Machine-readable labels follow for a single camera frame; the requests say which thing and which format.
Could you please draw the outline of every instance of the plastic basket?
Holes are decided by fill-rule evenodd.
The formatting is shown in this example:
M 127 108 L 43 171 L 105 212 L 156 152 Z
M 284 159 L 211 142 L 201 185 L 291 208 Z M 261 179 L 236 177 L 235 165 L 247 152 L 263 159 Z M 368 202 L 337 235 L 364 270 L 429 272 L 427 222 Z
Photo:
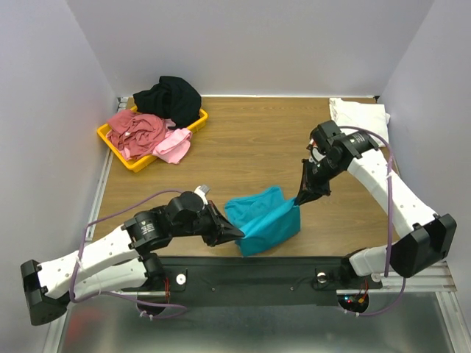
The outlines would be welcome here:
M 131 110 L 135 112 L 137 111 L 137 109 L 138 108 L 136 106 L 131 108 Z M 200 109 L 199 119 L 195 121 L 194 123 L 192 123 L 192 125 L 188 126 L 187 129 L 189 129 L 193 133 L 196 133 L 206 126 L 207 119 L 208 119 L 208 114 L 203 109 Z M 115 156 L 117 156 L 117 158 L 121 161 L 121 163 L 123 163 L 124 166 L 130 171 L 137 173 L 138 171 L 141 171 L 142 169 L 144 169 L 150 163 L 154 162 L 157 159 L 156 156 L 149 155 L 149 156 L 142 157 L 138 160 L 125 160 L 124 157 L 121 155 L 121 153 L 119 153 L 118 149 L 116 149 L 116 147 L 113 146 L 113 144 L 107 139 L 106 134 L 110 130 L 111 130 L 110 125 L 104 124 L 104 125 L 101 125 L 97 129 L 96 132 L 98 133 L 99 137 L 101 137 L 102 140 L 108 145 L 108 147 L 110 147 L 111 151 L 113 151 L 113 153 L 115 154 Z

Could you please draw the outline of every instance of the light pink cloth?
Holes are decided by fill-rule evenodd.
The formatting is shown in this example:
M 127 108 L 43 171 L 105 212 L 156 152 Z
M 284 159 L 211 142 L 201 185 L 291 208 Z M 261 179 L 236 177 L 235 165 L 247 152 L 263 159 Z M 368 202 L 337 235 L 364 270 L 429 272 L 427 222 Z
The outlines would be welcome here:
M 165 140 L 156 145 L 152 154 L 167 163 L 178 164 L 190 149 L 190 139 L 193 134 L 188 129 L 170 130 L 168 128 L 175 126 L 175 123 L 170 119 L 165 122 L 167 127 Z
M 137 114 L 129 109 L 116 113 L 108 124 L 111 131 L 107 138 L 126 160 L 138 160 L 152 154 L 167 133 L 163 119 L 152 114 Z

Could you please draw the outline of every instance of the white wall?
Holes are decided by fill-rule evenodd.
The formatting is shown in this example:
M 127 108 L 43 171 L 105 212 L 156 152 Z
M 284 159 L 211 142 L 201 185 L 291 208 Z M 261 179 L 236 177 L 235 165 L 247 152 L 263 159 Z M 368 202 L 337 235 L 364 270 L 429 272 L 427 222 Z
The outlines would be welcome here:
M 448 257 L 471 327 L 471 1 L 437 0 L 381 102 L 404 180 L 458 229 Z
M 0 4 L 0 350 L 42 352 L 20 264 L 77 247 L 115 94 L 63 0 Z
M 433 0 L 68 0 L 114 90 L 379 95 Z

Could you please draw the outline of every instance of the clothing pile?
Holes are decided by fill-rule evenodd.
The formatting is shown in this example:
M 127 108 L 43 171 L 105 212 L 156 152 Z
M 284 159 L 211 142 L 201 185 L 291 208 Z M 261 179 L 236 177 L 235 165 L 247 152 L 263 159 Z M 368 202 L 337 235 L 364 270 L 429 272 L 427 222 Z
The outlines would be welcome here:
M 108 120 L 108 140 L 125 160 L 151 154 L 178 164 L 190 149 L 192 134 L 186 127 L 199 119 L 201 96 L 172 76 L 162 76 L 150 90 L 133 96 L 139 113 L 122 110 Z

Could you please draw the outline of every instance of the white towel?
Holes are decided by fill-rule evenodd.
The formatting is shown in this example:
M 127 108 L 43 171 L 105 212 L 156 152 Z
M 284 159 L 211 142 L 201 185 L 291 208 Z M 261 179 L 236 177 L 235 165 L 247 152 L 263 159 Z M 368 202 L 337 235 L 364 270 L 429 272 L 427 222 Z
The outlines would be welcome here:
M 361 127 L 380 135 L 389 142 L 388 123 L 390 115 L 384 110 L 384 104 L 362 104 L 356 101 L 342 101 L 340 98 L 329 99 L 330 117 L 337 125 Z M 352 129 L 342 129 L 345 134 L 354 132 Z M 380 147 L 384 147 L 374 138 Z

